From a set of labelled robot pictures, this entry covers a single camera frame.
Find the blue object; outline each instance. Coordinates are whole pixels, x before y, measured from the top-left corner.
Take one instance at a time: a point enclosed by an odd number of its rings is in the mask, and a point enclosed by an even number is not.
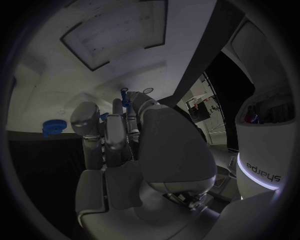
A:
[[[107,113],[104,113],[104,114],[100,115],[100,119],[102,120],[102,122],[105,122],[105,119],[106,119],[108,114],[109,113],[107,112]]]
[[[64,120],[49,120],[42,124],[42,133],[44,138],[49,138],[50,135],[61,134],[67,128],[67,122]]]
[[[130,103],[126,101],[126,91],[121,91],[123,108],[129,108]]]

